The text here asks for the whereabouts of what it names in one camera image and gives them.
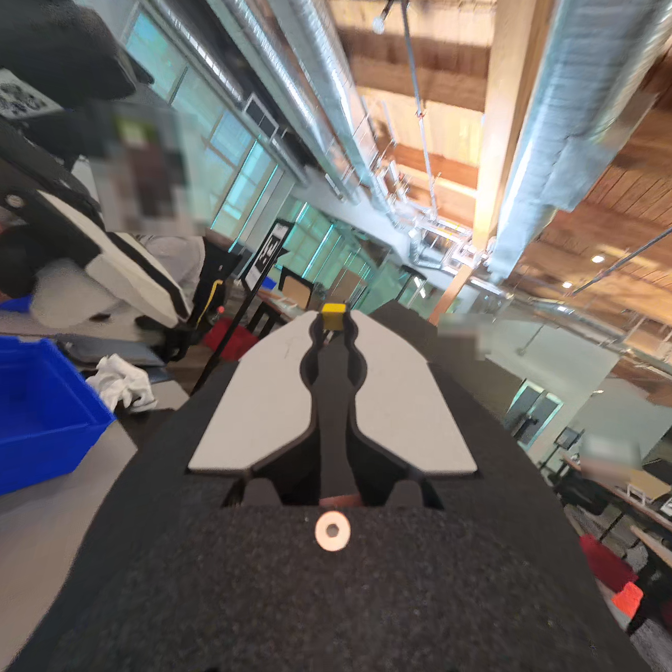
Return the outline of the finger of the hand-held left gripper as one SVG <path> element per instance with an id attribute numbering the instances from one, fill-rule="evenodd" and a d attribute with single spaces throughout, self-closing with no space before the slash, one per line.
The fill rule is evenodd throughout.
<path id="1" fill-rule="evenodd" d="M 191 303 L 168 271 L 126 233 L 36 190 L 36 238 L 55 257 L 37 272 L 37 318 L 91 318 L 120 305 L 151 318 L 188 318 Z"/>
<path id="2" fill-rule="evenodd" d="M 85 271 L 114 297 L 173 328 L 184 322 L 184 295 L 167 269 L 131 235 L 97 235 Z"/>

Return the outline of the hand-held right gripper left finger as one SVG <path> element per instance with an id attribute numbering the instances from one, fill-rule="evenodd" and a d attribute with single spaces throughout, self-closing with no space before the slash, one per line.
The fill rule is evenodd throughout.
<path id="1" fill-rule="evenodd" d="M 241 474 L 316 431 L 301 373 L 318 317 L 307 311 L 254 345 L 238 366 L 189 461 L 193 473 Z"/>

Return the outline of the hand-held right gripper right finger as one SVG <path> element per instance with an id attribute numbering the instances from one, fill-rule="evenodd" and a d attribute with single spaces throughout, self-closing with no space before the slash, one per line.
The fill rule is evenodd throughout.
<path id="1" fill-rule="evenodd" d="M 372 317 L 358 310 L 349 317 L 354 416 L 361 437 L 423 475 L 475 475 L 475 458 L 427 358 Z"/>

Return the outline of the blue plastic bin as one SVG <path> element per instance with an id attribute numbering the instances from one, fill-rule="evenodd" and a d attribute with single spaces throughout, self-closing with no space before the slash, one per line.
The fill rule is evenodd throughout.
<path id="1" fill-rule="evenodd" d="M 1 337 L 1 495 L 72 473 L 115 421 L 51 341 Z"/>

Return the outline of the grey desk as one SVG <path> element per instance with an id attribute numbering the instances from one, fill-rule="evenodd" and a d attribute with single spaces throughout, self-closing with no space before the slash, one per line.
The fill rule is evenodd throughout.
<path id="1" fill-rule="evenodd" d="M 49 610 L 113 483 L 137 452 L 115 420 L 70 474 L 1 496 L 1 670 Z"/>

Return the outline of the white crumpled cloth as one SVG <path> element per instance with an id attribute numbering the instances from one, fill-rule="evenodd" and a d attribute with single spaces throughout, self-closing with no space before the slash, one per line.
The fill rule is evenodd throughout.
<path id="1" fill-rule="evenodd" d="M 129 413 L 143 413 L 156 408 L 148 374 L 118 354 L 102 357 L 96 372 L 86 382 L 112 413 L 116 412 L 117 407 Z"/>

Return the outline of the wooden panel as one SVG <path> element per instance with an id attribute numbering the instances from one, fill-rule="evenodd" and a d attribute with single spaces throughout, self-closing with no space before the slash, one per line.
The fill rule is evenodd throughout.
<path id="1" fill-rule="evenodd" d="M 283 298 L 291 300 L 298 308 L 306 310 L 313 296 L 315 285 L 283 266 L 277 288 Z"/>

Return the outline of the printed tag board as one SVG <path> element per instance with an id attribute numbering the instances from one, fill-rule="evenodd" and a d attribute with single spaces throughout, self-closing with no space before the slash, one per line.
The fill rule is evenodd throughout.
<path id="1" fill-rule="evenodd" d="M 259 290 L 271 267 L 284 254 L 284 243 L 293 228 L 294 223 L 280 218 L 275 220 L 240 277 L 248 295 L 253 295 Z"/>

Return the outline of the long wooden table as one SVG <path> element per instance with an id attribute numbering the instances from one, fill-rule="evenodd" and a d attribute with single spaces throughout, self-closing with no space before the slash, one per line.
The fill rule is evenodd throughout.
<path id="1" fill-rule="evenodd" d="M 602 543 L 617 525 L 628 518 L 638 521 L 631 527 L 635 544 L 646 546 L 667 568 L 671 567 L 671 516 L 666 514 L 665 506 L 671 503 L 671 487 L 659 479 L 641 470 L 628 470 L 624 482 L 606 481 L 606 475 L 600 472 L 596 478 L 587 472 L 572 456 L 562 455 L 563 468 L 585 482 L 592 482 L 600 491 L 600 500 L 606 502 L 606 508 L 618 508 L 618 515 L 605 528 L 598 542 Z"/>

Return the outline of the silver spiral ventilation duct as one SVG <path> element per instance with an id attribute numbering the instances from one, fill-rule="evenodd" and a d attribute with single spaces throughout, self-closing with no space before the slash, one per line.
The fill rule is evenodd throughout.
<path id="1" fill-rule="evenodd" d="M 332 189 L 390 213 L 376 141 L 326 1 L 209 1 Z"/>

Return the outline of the large insulated silver duct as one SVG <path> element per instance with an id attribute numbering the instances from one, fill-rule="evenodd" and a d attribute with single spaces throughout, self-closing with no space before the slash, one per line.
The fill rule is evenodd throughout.
<path id="1" fill-rule="evenodd" d="M 488 262 L 504 281 L 618 147 L 605 140 L 671 35 L 670 1 L 559 1 Z"/>

